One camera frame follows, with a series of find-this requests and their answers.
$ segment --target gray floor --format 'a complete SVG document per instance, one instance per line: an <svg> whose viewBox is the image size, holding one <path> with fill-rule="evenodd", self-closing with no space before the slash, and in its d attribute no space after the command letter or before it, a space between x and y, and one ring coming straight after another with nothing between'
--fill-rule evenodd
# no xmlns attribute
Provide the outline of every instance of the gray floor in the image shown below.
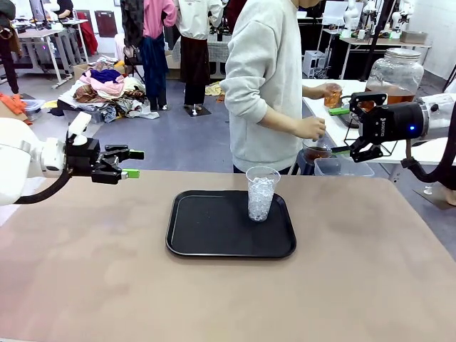
<svg viewBox="0 0 456 342"><path fill-rule="evenodd" d="M43 76L22 76L19 86L22 93L35 98L54 100L58 94L68 89L64 85L59 90L51 90L53 80ZM426 73L418 95L441 93L444 81ZM95 138L102 144L128 144L136 150L146 152L144 161L127 161L125 167L143 170L182 170L206 172L231 172L229 151L228 112L223 103L216 103L215 97L206 97L206 107L211 115L192 118L182 108L183 85L168 81L167 99L170 110L161 112L160 118L122 119L91 129ZM7 84L0 85L0 92L11 93ZM309 110L304 107L304 116ZM64 118L44 115L32 126L40 138L61 136L68 123ZM376 177L388 177L388 173L378 164L372 164ZM421 190L424 184L406 171L398 184L398 189L420 216L426 221L437 238L456 259L456 208L440 210L413 190Z"/></svg>

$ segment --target pink hoodie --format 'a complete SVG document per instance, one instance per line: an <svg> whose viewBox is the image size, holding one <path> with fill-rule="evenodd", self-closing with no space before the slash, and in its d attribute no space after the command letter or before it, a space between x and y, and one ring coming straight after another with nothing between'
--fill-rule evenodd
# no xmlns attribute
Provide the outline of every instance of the pink hoodie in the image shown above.
<svg viewBox="0 0 456 342"><path fill-rule="evenodd" d="M167 15L162 21L162 11ZM144 0L144 37L157 38L163 33L163 24L173 26L177 18L177 9L172 0Z"/></svg>

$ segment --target cup of ice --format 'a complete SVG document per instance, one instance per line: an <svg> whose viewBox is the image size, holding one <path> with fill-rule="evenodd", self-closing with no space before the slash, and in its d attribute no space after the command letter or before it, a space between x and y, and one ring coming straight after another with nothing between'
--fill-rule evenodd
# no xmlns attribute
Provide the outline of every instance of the cup of ice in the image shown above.
<svg viewBox="0 0 456 342"><path fill-rule="evenodd" d="M280 174L271 167L255 166L246 173L249 186L249 217L252 221L266 221Z"/></svg>

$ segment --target orange cloth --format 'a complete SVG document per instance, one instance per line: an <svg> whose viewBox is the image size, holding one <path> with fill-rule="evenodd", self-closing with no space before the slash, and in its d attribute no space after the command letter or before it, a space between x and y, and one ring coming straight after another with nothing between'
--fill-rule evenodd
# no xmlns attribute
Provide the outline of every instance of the orange cloth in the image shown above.
<svg viewBox="0 0 456 342"><path fill-rule="evenodd" d="M21 101L21 96L18 94L7 96L3 93L0 93L0 101L3 102L5 106L8 107L9 110L16 115L26 113L27 104Z"/></svg>

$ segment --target cup of tea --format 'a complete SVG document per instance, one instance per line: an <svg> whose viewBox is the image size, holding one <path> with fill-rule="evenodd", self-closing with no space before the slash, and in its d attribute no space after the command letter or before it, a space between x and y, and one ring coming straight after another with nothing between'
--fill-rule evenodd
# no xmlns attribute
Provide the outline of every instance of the cup of tea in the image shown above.
<svg viewBox="0 0 456 342"><path fill-rule="evenodd" d="M342 87L339 84L329 83L327 89L331 94L325 96L325 107L330 109L337 108L342 97Z"/></svg>

